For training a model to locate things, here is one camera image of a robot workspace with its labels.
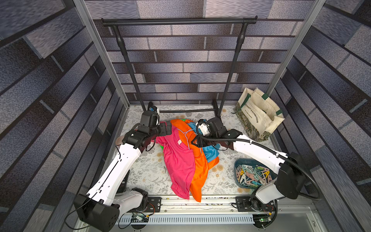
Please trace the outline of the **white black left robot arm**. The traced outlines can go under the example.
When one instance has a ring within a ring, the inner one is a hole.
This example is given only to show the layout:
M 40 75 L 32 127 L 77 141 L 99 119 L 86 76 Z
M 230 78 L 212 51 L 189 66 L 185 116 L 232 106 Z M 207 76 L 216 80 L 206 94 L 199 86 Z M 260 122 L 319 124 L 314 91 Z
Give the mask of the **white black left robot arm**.
M 117 197 L 117 191 L 131 166 L 157 137 L 167 135 L 166 124 L 161 123 L 154 107 L 142 113 L 140 123 L 127 132 L 117 155 L 86 194 L 78 194 L 73 201 L 78 218 L 101 232 L 110 231 L 117 220 L 133 209 L 143 210 L 148 193 L 134 188 Z

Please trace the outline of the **pink t-shirt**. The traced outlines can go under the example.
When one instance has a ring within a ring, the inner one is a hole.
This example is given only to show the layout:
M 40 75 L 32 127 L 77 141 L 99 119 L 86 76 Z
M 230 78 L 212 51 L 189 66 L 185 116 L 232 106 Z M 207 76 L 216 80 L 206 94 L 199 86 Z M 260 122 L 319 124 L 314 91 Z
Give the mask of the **pink t-shirt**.
M 188 200 L 196 170 L 193 151 L 181 141 L 176 127 L 172 128 L 172 134 L 157 137 L 156 143 L 163 147 L 164 162 L 172 181 L 172 191 Z

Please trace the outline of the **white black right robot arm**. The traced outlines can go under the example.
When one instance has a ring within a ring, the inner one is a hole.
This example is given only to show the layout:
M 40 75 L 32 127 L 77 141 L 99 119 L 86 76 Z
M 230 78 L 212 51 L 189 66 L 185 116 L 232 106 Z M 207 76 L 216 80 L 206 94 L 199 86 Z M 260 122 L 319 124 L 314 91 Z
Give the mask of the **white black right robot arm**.
M 297 199 L 298 196 L 304 195 L 301 189 L 310 175 L 301 166 L 301 160 L 296 154 L 288 155 L 270 149 L 238 130 L 227 130 L 219 118 L 206 122 L 200 121 L 197 125 L 197 133 L 202 145 L 220 144 L 225 148 L 243 153 L 276 174 L 276 178 L 271 182 L 254 190 L 251 195 L 253 202 L 268 204 L 273 200 Z

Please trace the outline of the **light blue wire hanger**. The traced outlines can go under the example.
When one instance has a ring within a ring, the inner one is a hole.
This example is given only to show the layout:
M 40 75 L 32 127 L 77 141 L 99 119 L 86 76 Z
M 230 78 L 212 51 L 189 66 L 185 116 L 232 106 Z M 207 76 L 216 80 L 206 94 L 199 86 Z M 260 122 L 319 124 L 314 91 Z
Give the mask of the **light blue wire hanger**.
M 194 133 L 194 130 L 193 130 L 193 129 L 190 129 L 190 130 L 188 130 L 188 131 L 182 131 L 182 130 L 180 130 L 179 128 L 177 128 L 177 130 L 178 130 L 180 133 L 182 133 L 183 136 L 185 137 L 185 139 L 186 139 L 186 143 L 187 143 L 187 147 L 188 147 L 188 149 L 190 150 L 190 144 L 191 144 L 191 142 L 189 141 L 189 137 L 188 137 L 187 135 L 188 135 L 189 132 Z

